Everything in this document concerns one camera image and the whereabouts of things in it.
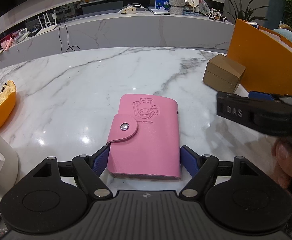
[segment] cardboard box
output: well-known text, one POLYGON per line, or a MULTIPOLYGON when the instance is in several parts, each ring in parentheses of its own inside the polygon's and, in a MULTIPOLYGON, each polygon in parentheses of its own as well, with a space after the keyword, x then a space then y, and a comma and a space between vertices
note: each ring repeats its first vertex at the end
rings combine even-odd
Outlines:
POLYGON ((207 62, 203 82, 216 91, 234 93, 245 69, 236 61, 218 54, 207 62))

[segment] pink leather card holder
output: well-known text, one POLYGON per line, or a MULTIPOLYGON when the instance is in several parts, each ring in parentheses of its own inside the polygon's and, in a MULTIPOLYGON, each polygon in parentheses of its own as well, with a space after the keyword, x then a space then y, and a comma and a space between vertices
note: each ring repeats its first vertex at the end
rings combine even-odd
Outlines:
POLYGON ((115 176, 180 179, 177 102, 153 95, 120 99, 108 135, 107 168, 115 176))

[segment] orange folder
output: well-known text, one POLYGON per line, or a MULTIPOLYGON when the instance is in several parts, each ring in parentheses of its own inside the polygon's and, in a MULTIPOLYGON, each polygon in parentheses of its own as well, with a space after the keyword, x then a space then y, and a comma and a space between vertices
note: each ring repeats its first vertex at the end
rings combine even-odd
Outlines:
POLYGON ((237 19, 227 57, 246 67, 247 90, 292 95, 292 43, 269 29, 237 19))

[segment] marble countertop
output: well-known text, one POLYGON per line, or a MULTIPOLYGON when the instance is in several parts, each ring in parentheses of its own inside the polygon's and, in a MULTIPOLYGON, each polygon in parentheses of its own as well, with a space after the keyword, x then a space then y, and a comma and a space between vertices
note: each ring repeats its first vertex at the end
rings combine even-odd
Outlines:
MULTIPOLYGON (((232 161, 242 155, 264 172, 272 170, 273 138, 216 115, 216 91, 206 86, 206 63, 217 53, 193 49, 130 47, 52 55, 0 70, 17 87, 17 104, 0 135, 17 151, 23 177, 48 156, 70 161, 105 145, 119 100, 126 93, 154 94, 177 101, 181 145, 198 154, 232 161)), ((247 95, 238 88, 240 95, 247 95)), ((117 189, 178 192, 179 182, 102 179, 117 189)), ((70 178, 64 181, 74 183, 70 178)))

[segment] orange peel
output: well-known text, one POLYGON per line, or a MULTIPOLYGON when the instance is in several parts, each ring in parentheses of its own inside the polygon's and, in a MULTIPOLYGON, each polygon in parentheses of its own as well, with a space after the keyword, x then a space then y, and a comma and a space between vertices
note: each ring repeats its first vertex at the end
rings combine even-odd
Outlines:
POLYGON ((0 127, 8 119, 16 104, 16 86, 13 81, 7 81, 3 92, 0 93, 0 127))

